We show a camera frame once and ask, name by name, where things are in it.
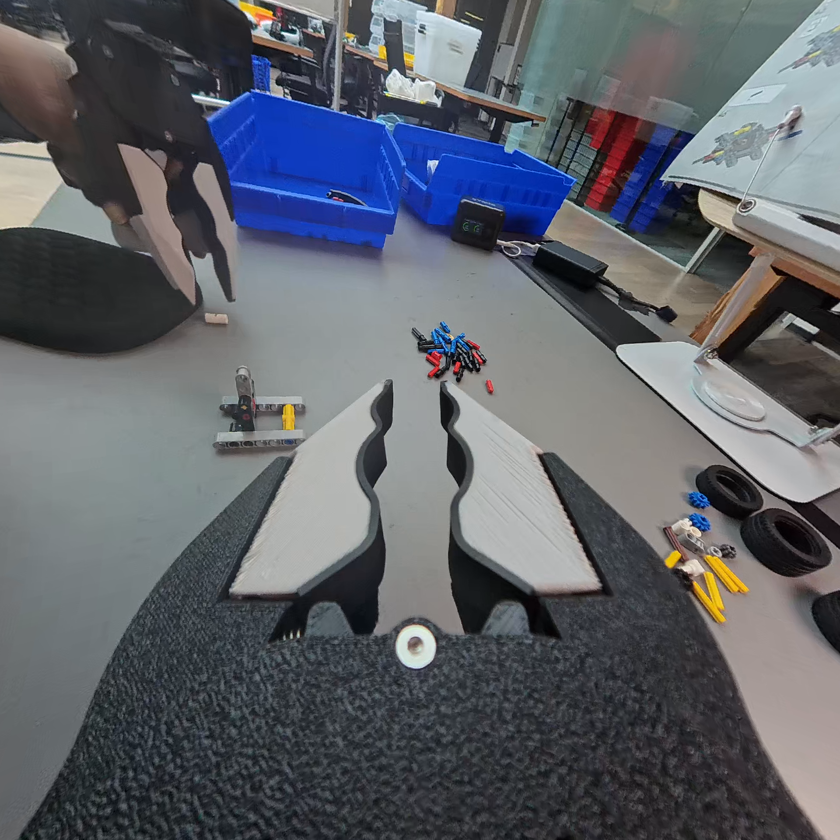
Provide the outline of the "toy building instruction booklet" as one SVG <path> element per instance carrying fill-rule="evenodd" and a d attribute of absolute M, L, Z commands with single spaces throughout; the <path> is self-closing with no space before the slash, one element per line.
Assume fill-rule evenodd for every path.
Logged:
<path fill-rule="evenodd" d="M 662 175 L 839 218 L 839 2 L 823 2 Z"/>

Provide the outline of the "toy beam assembly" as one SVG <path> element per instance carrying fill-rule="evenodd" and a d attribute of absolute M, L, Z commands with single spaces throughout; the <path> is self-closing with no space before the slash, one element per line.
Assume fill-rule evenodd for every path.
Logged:
<path fill-rule="evenodd" d="M 301 396 L 274 396 L 261 401 L 254 377 L 244 364 L 236 369 L 235 386 L 236 394 L 225 396 L 218 406 L 229 427 L 217 433 L 215 449 L 296 448 L 305 442 L 306 433 L 297 427 L 298 415 L 306 411 Z M 259 429 L 258 420 L 263 415 L 279 417 L 280 427 Z"/>

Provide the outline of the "black padded cushion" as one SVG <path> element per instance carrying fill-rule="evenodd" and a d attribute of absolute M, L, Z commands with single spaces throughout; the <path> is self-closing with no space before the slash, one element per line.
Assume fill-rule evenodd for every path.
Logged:
<path fill-rule="evenodd" d="M 113 354 L 152 343 L 203 304 L 154 260 L 40 227 L 1 231 L 1 336 L 41 349 Z"/>

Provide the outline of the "large blue storage bin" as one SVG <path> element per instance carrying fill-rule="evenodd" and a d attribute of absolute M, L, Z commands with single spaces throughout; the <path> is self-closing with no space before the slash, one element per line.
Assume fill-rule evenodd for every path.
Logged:
<path fill-rule="evenodd" d="M 383 124 L 252 91 L 208 118 L 240 228 L 383 249 L 405 161 Z M 326 198 L 351 193 L 367 206 Z"/>

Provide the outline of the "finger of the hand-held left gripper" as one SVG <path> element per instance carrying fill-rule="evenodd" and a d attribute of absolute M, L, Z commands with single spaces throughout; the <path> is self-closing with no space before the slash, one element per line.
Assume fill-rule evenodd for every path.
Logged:
<path fill-rule="evenodd" d="M 182 233 L 167 202 L 167 155 L 162 150 L 141 150 L 126 143 L 119 153 L 141 212 L 129 224 L 170 285 L 196 305 L 196 276 Z"/>
<path fill-rule="evenodd" d="M 236 300 L 238 234 L 228 173 L 217 157 L 169 157 L 167 203 L 188 255 L 210 257 L 227 301 Z"/>

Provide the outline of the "pile of small connector pins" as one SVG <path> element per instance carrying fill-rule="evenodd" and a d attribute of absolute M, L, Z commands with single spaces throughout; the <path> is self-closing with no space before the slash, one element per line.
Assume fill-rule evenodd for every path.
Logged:
<path fill-rule="evenodd" d="M 488 364 L 478 342 L 466 332 L 452 329 L 444 320 L 437 322 L 428 332 L 411 327 L 410 333 L 416 351 L 423 356 L 425 377 L 430 382 L 451 376 L 459 384 L 467 374 L 482 375 Z"/>

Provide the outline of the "white printed parts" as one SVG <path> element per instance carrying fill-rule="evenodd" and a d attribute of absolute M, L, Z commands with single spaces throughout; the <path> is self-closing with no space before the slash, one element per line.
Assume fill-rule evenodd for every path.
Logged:
<path fill-rule="evenodd" d="M 441 98 L 434 80 L 408 77 L 396 68 L 388 72 L 384 82 L 384 91 L 386 96 L 392 98 L 440 107 Z"/>

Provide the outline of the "black power adapter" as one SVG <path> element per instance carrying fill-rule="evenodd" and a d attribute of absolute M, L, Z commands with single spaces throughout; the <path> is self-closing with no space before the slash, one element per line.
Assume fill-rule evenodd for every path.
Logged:
<path fill-rule="evenodd" d="M 608 265 L 559 241 L 540 244 L 532 258 L 534 267 L 583 290 L 599 285 Z"/>

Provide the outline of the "white storage box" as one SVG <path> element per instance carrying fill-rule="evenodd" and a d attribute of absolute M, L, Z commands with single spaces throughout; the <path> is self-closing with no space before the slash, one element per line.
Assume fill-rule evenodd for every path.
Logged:
<path fill-rule="evenodd" d="M 445 85 L 464 87 L 481 32 L 450 17 L 416 13 L 414 72 Z"/>

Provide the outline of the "stack of red and blue bins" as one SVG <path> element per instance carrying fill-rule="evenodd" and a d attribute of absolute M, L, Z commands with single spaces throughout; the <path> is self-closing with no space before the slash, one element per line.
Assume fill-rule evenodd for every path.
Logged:
<path fill-rule="evenodd" d="M 591 153 L 574 204 L 604 214 L 632 235 L 663 234 L 696 196 L 664 181 L 694 134 L 604 108 L 591 108 L 577 153 Z"/>

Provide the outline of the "black desk strip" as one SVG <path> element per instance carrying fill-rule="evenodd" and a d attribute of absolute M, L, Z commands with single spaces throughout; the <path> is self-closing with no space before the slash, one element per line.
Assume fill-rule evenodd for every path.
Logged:
<path fill-rule="evenodd" d="M 629 303 L 619 301 L 610 290 L 600 286 L 579 288 L 564 278 L 534 267 L 529 256 L 509 257 L 508 262 L 610 350 L 626 343 L 656 343 L 677 335 L 651 311 L 631 308 Z"/>

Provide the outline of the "black toy tire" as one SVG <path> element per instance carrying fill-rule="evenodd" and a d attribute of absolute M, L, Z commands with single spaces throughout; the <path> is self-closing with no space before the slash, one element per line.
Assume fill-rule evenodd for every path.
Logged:
<path fill-rule="evenodd" d="M 837 651 L 840 651 L 840 591 L 832 591 L 819 595 L 812 604 L 812 618 L 815 626 L 825 640 Z"/>
<path fill-rule="evenodd" d="M 724 515 L 743 520 L 763 508 L 758 487 L 737 470 L 724 465 L 711 465 L 696 476 L 697 490 L 710 505 Z"/>
<path fill-rule="evenodd" d="M 823 536 L 804 519 L 782 509 L 753 513 L 742 521 L 740 533 L 755 559 L 784 577 L 813 574 L 833 560 Z"/>

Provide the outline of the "black device with green display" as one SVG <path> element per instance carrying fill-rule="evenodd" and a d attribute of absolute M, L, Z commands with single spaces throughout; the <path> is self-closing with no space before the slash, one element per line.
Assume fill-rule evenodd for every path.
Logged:
<path fill-rule="evenodd" d="M 458 202 L 450 238 L 457 244 L 492 252 L 506 221 L 503 204 L 474 196 L 463 196 Z"/>

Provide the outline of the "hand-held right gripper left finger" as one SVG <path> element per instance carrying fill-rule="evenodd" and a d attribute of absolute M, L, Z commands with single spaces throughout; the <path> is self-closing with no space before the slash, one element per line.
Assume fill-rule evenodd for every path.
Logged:
<path fill-rule="evenodd" d="M 373 634 L 385 572 L 375 485 L 393 404 L 393 381 L 380 381 L 297 449 L 239 556 L 231 602 L 285 602 L 280 629 L 302 633 L 332 602 L 352 633 Z"/>

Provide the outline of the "background wooden table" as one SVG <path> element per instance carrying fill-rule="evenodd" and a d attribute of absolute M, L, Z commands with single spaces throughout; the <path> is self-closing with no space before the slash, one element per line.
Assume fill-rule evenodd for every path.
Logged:
<path fill-rule="evenodd" d="M 389 71 L 386 61 L 371 53 L 367 49 L 346 43 L 342 44 L 342 48 L 344 54 L 346 55 L 367 60 L 375 68 L 383 72 Z M 530 110 L 529 108 L 524 108 L 520 104 L 513 104 L 500 98 L 492 97 L 481 91 L 456 85 L 449 85 L 439 80 L 435 80 L 435 85 L 437 90 L 441 91 L 446 97 L 458 99 L 461 102 L 475 105 L 494 118 L 497 122 L 493 125 L 493 132 L 491 133 L 493 136 L 500 133 L 504 123 L 530 123 L 531 125 L 540 125 L 542 123 L 546 123 L 548 119 L 548 117 Z"/>

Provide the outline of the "white book stand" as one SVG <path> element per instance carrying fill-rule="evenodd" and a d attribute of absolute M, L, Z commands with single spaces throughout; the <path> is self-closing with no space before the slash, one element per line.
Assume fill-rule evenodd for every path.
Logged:
<path fill-rule="evenodd" d="M 838 271 L 838 233 L 744 193 L 734 223 Z M 838 422 L 807 423 L 720 361 L 707 344 L 626 343 L 618 359 L 725 455 L 775 496 L 811 502 L 839 488 Z"/>

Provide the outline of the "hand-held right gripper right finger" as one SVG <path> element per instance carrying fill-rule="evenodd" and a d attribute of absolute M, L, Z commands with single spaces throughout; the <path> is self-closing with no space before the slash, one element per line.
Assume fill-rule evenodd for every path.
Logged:
<path fill-rule="evenodd" d="M 557 634 L 549 603 L 604 596 L 604 577 L 543 450 L 451 382 L 439 389 L 448 571 L 466 634 Z"/>

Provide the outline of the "person's left hand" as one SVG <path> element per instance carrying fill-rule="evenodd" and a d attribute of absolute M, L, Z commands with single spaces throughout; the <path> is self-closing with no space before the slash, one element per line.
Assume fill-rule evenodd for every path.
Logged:
<path fill-rule="evenodd" d="M 69 155 L 82 152 L 69 85 L 75 73 L 66 52 L 2 24 L 2 140 L 44 142 Z"/>

